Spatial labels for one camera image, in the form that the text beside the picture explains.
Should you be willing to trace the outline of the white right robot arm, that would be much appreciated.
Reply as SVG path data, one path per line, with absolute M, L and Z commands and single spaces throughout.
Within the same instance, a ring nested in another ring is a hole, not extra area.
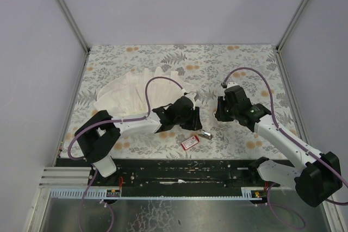
M 244 89 L 235 82 L 223 84 L 224 95 L 218 97 L 215 118 L 220 122 L 237 121 L 276 147 L 291 166 L 261 157 L 254 163 L 265 180 L 294 189 L 309 206 L 317 207 L 342 188 L 338 157 L 308 145 L 277 123 L 270 110 L 252 104 Z

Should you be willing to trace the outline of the brown small stapler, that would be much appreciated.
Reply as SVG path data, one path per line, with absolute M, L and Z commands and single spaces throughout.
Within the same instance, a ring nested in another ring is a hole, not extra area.
M 200 130 L 199 136 L 208 140 L 211 140 L 213 138 L 213 135 L 205 130 Z

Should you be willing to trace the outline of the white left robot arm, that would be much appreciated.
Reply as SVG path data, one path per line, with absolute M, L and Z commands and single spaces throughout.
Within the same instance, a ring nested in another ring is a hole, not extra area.
M 83 158 L 106 178 L 117 170 L 110 152 L 123 136 L 161 133 L 179 126 L 184 130 L 202 129 L 200 101 L 189 94 L 167 106 L 150 110 L 149 115 L 112 117 L 106 110 L 99 111 L 74 135 L 83 152 Z

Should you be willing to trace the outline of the red white staples box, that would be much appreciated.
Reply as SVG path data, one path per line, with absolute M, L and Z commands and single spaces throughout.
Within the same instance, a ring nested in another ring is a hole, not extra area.
M 192 136 L 192 137 L 186 139 L 185 141 L 183 141 L 183 142 L 181 143 L 181 146 L 182 146 L 182 148 L 183 148 L 185 151 L 187 151 L 188 149 L 190 149 L 190 148 L 196 146 L 197 144 L 199 144 L 199 142 L 200 142 L 200 141 L 199 141 L 198 136 L 194 135 L 194 136 Z

